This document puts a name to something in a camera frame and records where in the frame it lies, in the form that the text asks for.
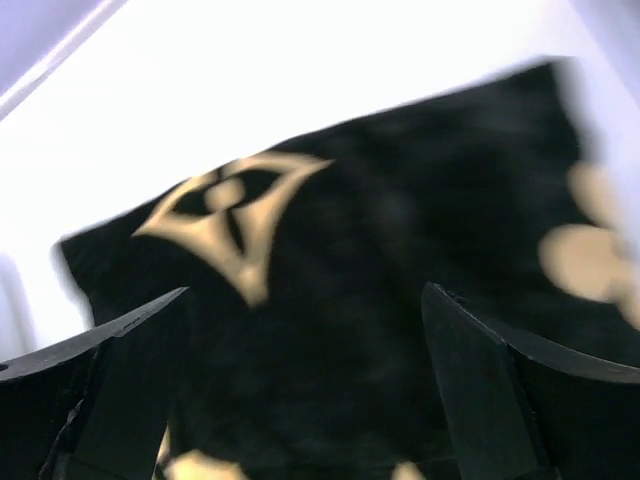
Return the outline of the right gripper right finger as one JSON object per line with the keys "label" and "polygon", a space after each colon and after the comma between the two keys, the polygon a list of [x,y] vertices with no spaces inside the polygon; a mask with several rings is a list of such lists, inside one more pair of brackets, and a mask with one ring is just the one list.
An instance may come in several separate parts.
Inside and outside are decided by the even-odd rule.
{"label": "right gripper right finger", "polygon": [[638,478],[638,368],[479,319],[433,283],[421,307],[461,478]]}

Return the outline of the black towel with tan flowers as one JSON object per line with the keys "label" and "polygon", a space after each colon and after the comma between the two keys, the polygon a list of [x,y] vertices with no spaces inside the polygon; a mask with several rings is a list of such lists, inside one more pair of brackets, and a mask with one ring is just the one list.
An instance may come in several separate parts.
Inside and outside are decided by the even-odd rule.
{"label": "black towel with tan flowers", "polygon": [[570,62],[307,133],[59,242],[94,325],[197,299],[154,475],[452,479],[420,297],[639,363],[639,290]]}

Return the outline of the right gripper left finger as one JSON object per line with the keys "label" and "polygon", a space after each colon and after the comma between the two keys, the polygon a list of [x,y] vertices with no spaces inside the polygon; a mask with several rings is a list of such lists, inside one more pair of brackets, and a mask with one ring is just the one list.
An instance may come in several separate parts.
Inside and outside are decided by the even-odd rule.
{"label": "right gripper left finger", "polygon": [[190,337],[175,289],[1,364],[1,477],[152,477]]}

